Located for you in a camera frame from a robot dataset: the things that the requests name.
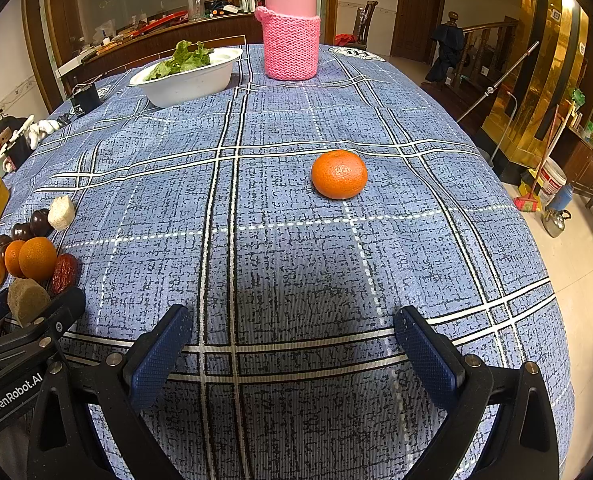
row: wooden cabinet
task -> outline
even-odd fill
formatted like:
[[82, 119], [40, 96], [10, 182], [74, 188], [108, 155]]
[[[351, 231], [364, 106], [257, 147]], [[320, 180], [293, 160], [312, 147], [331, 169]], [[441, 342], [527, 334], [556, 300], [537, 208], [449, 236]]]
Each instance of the wooden cabinet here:
[[551, 158], [561, 166], [575, 192], [593, 196], [593, 147], [589, 142], [566, 128]]
[[177, 42], [181, 40], [199, 40], [208, 48], [233, 46], [263, 43], [263, 32], [254, 14], [231, 14], [162, 28], [93, 57], [67, 73], [63, 81], [66, 87], [71, 87], [74, 86], [75, 77], [82, 83], [101, 75], [125, 72], [159, 59], [161, 52], [169, 51], [164, 56], [171, 56]]

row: broom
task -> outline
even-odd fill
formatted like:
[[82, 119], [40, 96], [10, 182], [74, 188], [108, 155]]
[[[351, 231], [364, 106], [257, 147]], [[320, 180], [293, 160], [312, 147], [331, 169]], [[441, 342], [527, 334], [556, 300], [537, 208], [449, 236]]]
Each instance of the broom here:
[[545, 150], [543, 152], [543, 156], [541, 157], [541, 162], [539, 162], [539, 166], [537, 167], [537, 173], [535, 174], [535, 179], [532, 183], [530, 191], [527, 194], [518, 196], [513, 200], [515, 207], [519, 211], [523, 211], [526, 213], [534, 213], [537, 210], [537, 205], [539, 204], [539, 201], [537, 197], [534, 195], [535, 187], [537, 186], [537, 178], [539, 177], [539, 173], [541, 173], [541, 168], [543, 168], [543, 165], [545, 164], [545, 159], [547, 158], [548, 147], [550, 146], [550, 142], [552, 141], [558, 111], [559, 105], [557, 105], [557, 108], [555, 108], [555, 116], [552, 119], [550, 130], [547, 133], [547, 140], [545, 141]]

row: white bowl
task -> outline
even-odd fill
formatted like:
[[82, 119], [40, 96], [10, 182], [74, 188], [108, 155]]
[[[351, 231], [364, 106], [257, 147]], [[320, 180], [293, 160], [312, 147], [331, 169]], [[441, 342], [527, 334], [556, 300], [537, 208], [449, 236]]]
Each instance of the white bowl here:
[[132, 76], [130, 84], [141, 87], [155, 106], [167, 108], [224, 90], [230, 83], [232, 65], [241, 54], [240, 48], [216, 48], [209, 65], [145, 81], [157, 62]]

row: white bucket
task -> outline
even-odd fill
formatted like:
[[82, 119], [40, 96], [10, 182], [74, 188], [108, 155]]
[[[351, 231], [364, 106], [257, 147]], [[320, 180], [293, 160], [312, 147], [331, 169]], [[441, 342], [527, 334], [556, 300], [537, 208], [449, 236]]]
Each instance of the white bucket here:
[[541, 202], [547, 204], [550, 202], [557, 191], [565, 186], [567, 179], [561, 167], [551, 158], [545, 161], [538, 182], [541, 184], [539, 198]]

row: kettle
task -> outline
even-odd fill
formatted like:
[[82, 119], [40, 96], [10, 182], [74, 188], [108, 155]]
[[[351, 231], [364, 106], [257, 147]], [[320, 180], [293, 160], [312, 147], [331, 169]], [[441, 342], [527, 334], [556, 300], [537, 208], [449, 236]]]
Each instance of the kettle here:
[[563, 211], [548, 209], [543, 213], [541, 222], [547, 233], [552, 238], [557, 238], [565, 229], [565, 220], [570, 218], [572, 218], [572, 215], [567, 209], [563, 209]]

